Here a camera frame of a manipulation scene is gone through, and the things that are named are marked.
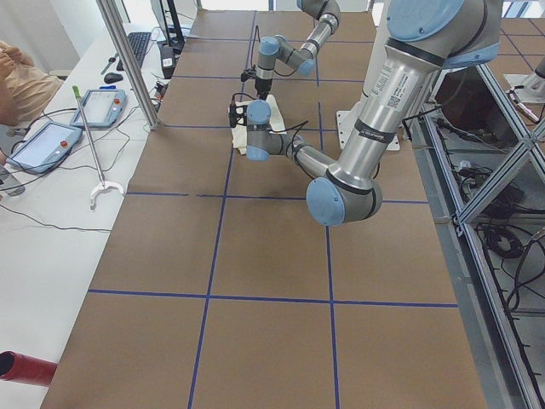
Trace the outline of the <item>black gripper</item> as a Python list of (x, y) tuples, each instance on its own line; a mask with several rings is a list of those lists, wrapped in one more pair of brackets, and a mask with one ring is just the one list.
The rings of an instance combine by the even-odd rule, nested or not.
[(259, 67), (247, 68), (241, 73), (240, 79), (242, 82), (254, 79), (257, 97), (261, 100), (265, 100), (272, 88), (273, 71)]
[(237, 105), (231, 102), (228, 107), (229, 125), (231, 128), (247, 126), (247, 105)]

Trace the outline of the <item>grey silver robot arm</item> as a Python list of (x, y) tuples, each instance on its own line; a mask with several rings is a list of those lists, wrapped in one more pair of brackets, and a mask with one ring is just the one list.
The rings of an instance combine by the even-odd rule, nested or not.
[(447, 68), (476, 66), (499, 50), (502, 5), (498, 1), (393, 1), (387, 10), (386, 59), (355, 118), (339, 158), (330, 158), (301, 139), (296, 130), (276, 131), (267, 96), (275, 66), (283, 62), (307, 75), (326, 40), (340, 26), (334, 1), (300, 1), (317, 25), (300, 48), (275, 35), (260, 41), (258, 60), (242, 74), (254, 79), (257, 97), (231, 104), (231, 126), (246, 129), (246, 156), (265, 161), (273, 155), (293, 160), (310, 177), (307, 208), (314, 220), (338, 226), (372, 217), (382, 205), (373, 174), (399, 126), (416, 105), (425, 79)]
[(292, 44), (284, 34), (265, 36), (260, 39), (257, 60), (241, 74), (241, 81), (255, 80), (256, 97), (265, 100), (271, 92), (273, 76), (278, 61), (293, 73), (308, 76), (317, 63), (318, 52), (341, 23), (341, 10), (337, 1), (297, 1), (297, 7), (315, 20), (305, 40), (300, 37)]

